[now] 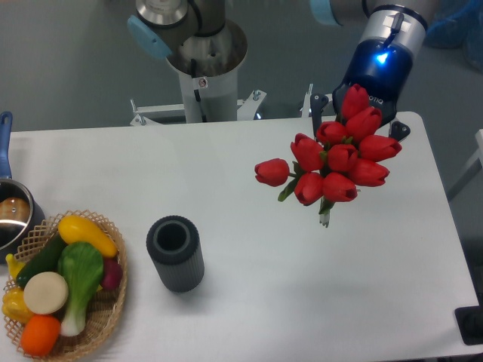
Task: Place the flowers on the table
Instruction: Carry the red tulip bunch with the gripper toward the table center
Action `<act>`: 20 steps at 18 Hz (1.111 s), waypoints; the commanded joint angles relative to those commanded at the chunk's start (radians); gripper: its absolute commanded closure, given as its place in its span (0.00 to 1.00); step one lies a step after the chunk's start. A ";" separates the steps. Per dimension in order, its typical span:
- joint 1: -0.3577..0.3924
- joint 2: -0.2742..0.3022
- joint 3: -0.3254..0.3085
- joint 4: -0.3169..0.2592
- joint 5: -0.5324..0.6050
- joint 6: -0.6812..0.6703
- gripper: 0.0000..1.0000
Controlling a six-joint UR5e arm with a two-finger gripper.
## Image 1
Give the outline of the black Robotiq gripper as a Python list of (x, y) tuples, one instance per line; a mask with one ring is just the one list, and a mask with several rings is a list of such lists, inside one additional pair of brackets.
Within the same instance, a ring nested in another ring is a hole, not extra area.
[[(343, 124), (353, 116), (368, 107), (374, 107), (381, 113), (380, 126), (389, 123), (389, 137), (403, 142), (410, 134), (411, 129), (400, 121), (392, 121), (396, 115), (396, 102), (380, 94), (368, 92), (360, 84), (340, 84), (332, 92), (334, 111)], [(312, 115), (312, 130), (316, 136), (322, 123), (322, 113), (329, 104), (329, 98), (322, 94), (312, 94), (310, 97), (310, 110)]]

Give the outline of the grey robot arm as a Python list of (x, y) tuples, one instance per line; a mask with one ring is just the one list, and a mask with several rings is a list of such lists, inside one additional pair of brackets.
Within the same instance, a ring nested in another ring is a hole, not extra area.
[[(355, 84), (383, 115), (389, 135), (410, 133), (396, 118), (396, 105), (438, 7), (435, 1), (313, 1), (312, 14), (325, 25), (365, 20), (367, 25), (341, 83), (329, 95), (308, 91), (302, 116), (321, 124), (326, 106), (341, 112)], [(226, 17), (223, 1), (138, 1), (128, 30), (148, 55), (166, 60), (178, 74), (189, 123), (259, 118), (265, 93), (238, 98), (238, 69), (248, 43), (242, 29)]]

